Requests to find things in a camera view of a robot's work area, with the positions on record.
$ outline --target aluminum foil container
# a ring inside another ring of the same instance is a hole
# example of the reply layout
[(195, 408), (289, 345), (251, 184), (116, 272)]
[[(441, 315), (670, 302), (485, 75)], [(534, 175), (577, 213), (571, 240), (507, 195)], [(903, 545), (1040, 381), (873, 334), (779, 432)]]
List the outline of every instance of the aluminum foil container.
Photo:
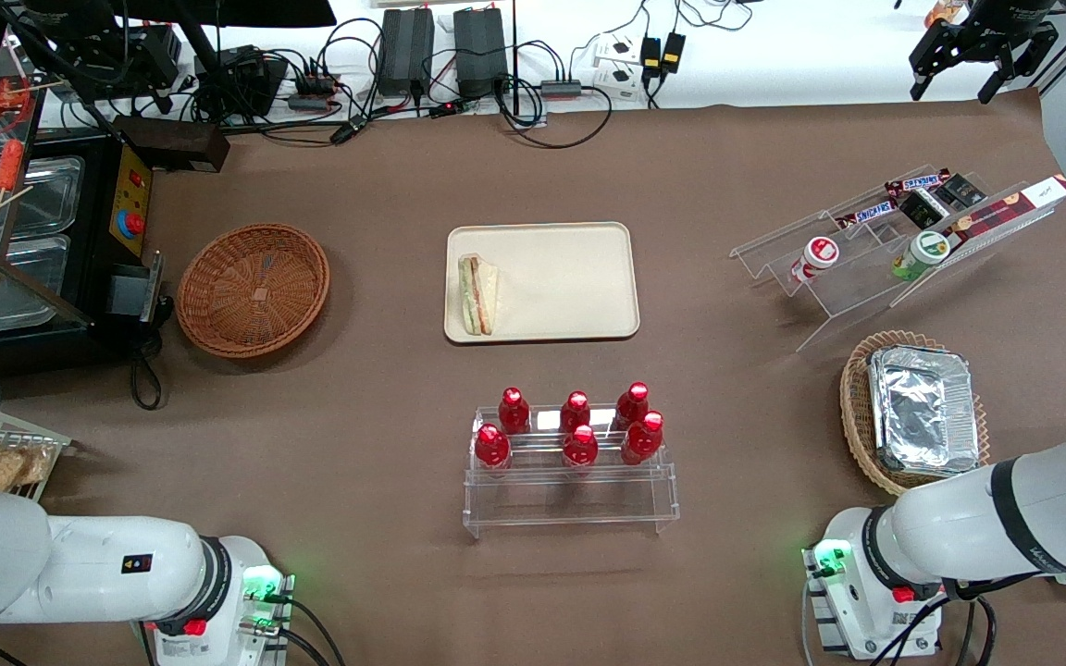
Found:
[(895, 472), (953, 476), (978, 467), (978, 420), (969, 363), (911, 346), (871, 354), (877, 458)]

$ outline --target red emergency stop button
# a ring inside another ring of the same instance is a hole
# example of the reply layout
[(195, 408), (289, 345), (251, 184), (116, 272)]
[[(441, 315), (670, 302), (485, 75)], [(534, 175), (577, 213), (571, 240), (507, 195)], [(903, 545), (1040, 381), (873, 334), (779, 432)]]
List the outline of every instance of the red emergency stop button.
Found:
[(126, 230), (133, 235), (143, 233), (147, 230), (147, 221), (143, 220), (143, 215), (140, 214), (126, 214)]

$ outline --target white table surface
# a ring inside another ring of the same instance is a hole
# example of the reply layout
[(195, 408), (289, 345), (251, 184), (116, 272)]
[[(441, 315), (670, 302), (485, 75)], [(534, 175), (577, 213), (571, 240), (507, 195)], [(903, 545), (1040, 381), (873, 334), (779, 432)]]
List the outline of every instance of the white table surface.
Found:
[[(910, 101), (907, 93), (912, 85), (908, 55), (923, 34), (923, 16), (935, 0), (905, 0), (900, 11), (893, 10), (893, 0), (764, 0), (752, 3), (754, 17), (749, 25), (736, 33), (713, 27), (688, 26), (684, 21), (677, 32), (685, 35), (684, 54), (680, 71), (668, 77), (657, 101), (664, 109), (699, 109), (713, 104), (738, 107), (777, 107), (803, 104), (859, 104), (860, 102)], [(372, 9), (369, 0), (330, 0), (335, 16), (340, 21), (352, 17), (372, 17), (381, 20), (384, 10)], [(707, 18), (718, 14), (718, 6), (710, 0), (691, 0), (701, 9)], [(542, 38), (562, 54), (570, 58), (570, 50), (581, 46), (593, 34), (613, 29), (633, 16), (639, 0), (517, 0), (517, 37), (520, 42)], [(511, 3), (497, 3), (504, 16), (506, 43), (511, 40)], [(664, 38), (673, 27), (673, 0), (648, 0), (651, 13), (650, 35)], [(466, 7), (483, 9), (487, 3), (433, 4), (435, 17)], [(724, 25), (736, 26), (743, 21), (743, 7), (728, 7)], [(643, 34), (644, 16), (625, 32)], [(205, 32), (214, 40), (211, 27)], [(262, 49), (295, 49), (312, 55), (323, 46), (329, 29), (221, 29), (224, 47), (254, 44)], [(368, 22), (356, 22), (339, 34), (376, 37), (375, 29)], [(435, 51), (453, 47), (453, 35), (436, 26)], [(433, 71), (450, 59), (451, 53), (433, 59)], [(180, 71), (189, 72), (192, 50), (183, 40)], [(329, 68), (339, 72), (342, 80), (356, 90), (368, 88), (368, 49), (354, 42), (341, 42), (328, 51)], [(992, 72), (989, 64), (964, 64), (936, 77), (925, 101), (972, 100), (978, 90)], [(583, 84), (592, 83), (593, 56), (581, 53), (575, 60), (575, 77)], [(537, 81), (551, 79), (549, 54), (536, 49), (522, 49), (520, 58), (522, 79)], [(453, 71), (445, 81), (453, 84)], [(292, 92), (292, 84), (285, 83), (279, 96)], [(449, 97), (440, 90), (440, 97)], [(178, 117), (185, 97), (175, 98), (175, 110), (167, 117)], [(144, 98), (139, 105), (143, 107)], [(130, 111), (130, 101), (115, 101), (122, 111)], [(107, 117), (114, 114), (107, 102), (98, 101), (98, 109)], [(270, 119), (304, 119), (300, 114), (276, 101)], [(576, 101), (550, 101), (549, 111), (604, 109), (605, 102), (593, 96)], [(643, 101), (617, 101), (617, 109), (643, 109)], [(485, 105), (481, 113), (490, 113)], [(48, 96), (43, 110), (44, 127), (60, 126), (60, 101)], [(147, 116), (158, 116), (154, 107)], [(88, 119), (80, 110), (81, 118)], [(71, 114), (65, 114), (68, 126), (80, 125)]]

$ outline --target small bottle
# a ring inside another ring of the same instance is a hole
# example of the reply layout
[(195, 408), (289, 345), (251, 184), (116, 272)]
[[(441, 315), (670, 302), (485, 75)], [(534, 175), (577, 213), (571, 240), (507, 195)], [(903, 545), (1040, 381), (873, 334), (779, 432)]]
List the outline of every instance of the small bottle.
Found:
[(474, 435), (474, 457), (483, 469), (508, 469), (513, 465), (513, 448), (500, 427), (485, 423)]
[(530, 431), (530, 404), (524, 401), (520, 389), (508, 387), (500, 397), (500, 429), (508, 435), (521, 435)]
[(565, 467), (589, 467), (600, 457), (600, 443), (595, 438), (595, 431), (589, 425), (575, 427), (575, 432), (566, 435), (562, 444), (562, 465)]
[(592, 424), (592, 404), (586, 401), (586, 393), (575, 391), (566, 397), (562, 411), (558, 413), (559, 433), (574, 433), (575, 427)]
[(949, 258), (949, 241), (936, 231), (921, 231), (891, 264), (894, 277), (907, 282), (919, 279), (923, 272)]
[(614, 405), (611, 429), (626, 431), (629, 425), (642, 420), (646, 413), (648, 413), (648, 385), (635, 383)]
[(923, 17), (923, 27), (932, 27), (936, 22), (936, 18), (943, 18), (944, 21), (952, 22), (966, 4), (966, 0), (936, 0), (936, 5), (927, 12), (926, 17)]
[(619, 454), (625, 465), (640, 465), (664, 443), (664, 417), (659, 411), (644, 415), (643, 421), (637, 421), (628, 427), (628, 435), (623, 439)]
[(813, 237), (807, 245), (804, 245), (804, 253), (792, 262), (792, 279), (797, 282), (808, 282), (822, 270), (831, 269), (838, 261), (838, 244), (824, 235)]

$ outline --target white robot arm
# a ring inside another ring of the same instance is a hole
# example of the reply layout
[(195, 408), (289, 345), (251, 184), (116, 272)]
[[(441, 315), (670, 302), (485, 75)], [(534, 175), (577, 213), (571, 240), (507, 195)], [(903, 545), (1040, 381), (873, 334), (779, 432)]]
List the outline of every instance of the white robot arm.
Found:
[(274, 614), (258, 599), (282, 590), (282, 573), (244, 536), (48, 516), (0, 493), (0, 623), (147, 620), (162, 666), (256, 665)]
[[(910, 489), (893, 506), (843, 510), (805, 564), (847, 652), (867, 661), (943, 599), (1066, 578), (1066, 443)], [(902, 653), (934, 653), (938, 628), (932, 611)]]

